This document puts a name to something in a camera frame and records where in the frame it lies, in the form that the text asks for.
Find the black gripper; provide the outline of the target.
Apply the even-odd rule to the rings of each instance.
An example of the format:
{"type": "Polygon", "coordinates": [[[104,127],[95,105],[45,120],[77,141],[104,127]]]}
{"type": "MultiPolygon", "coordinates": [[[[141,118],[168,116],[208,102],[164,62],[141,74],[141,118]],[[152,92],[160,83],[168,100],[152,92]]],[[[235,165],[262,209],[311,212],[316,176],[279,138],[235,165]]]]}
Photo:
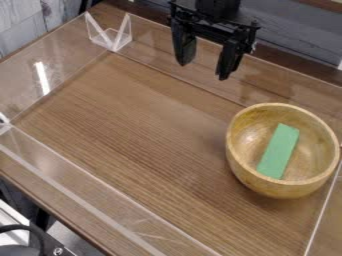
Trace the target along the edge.
{"type": "Polygon", "coordinates": [[[193,60],[196,37],[224,43],[215,71],[220,81],[236,71],[243,54],[255,50],[260,24],[243,13],[240,3],[241,0],[169,0],[168,20],[176,61],[184,66],[193,60]]]}

